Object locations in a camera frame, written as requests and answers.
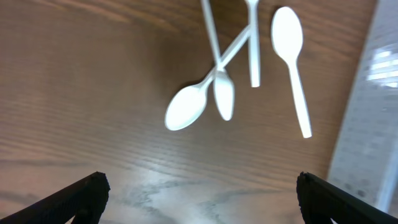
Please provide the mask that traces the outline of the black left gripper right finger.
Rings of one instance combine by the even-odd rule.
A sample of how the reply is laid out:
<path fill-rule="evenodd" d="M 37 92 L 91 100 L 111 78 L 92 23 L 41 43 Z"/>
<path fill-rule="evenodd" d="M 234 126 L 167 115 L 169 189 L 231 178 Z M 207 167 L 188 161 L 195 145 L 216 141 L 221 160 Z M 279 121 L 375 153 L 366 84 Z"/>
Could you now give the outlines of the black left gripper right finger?
<path fill-rule="evenodd" d="M 296 192 L 305 224 L 397 224 L 397 218 L 309 172 L 297 177 Z"/>

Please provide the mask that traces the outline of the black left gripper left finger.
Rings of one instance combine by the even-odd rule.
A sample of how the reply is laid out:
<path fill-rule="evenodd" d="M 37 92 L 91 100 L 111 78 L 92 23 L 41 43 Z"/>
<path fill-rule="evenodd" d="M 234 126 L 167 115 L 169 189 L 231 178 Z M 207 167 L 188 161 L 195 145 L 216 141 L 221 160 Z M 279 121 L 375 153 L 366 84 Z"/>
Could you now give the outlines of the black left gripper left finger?
<path fill-rule="evenodd" d="M 1 219 L 1 224 L 97 224 L 106 208 L 110 186 L 106 174 L 94 172 L 58 192 Z"/>

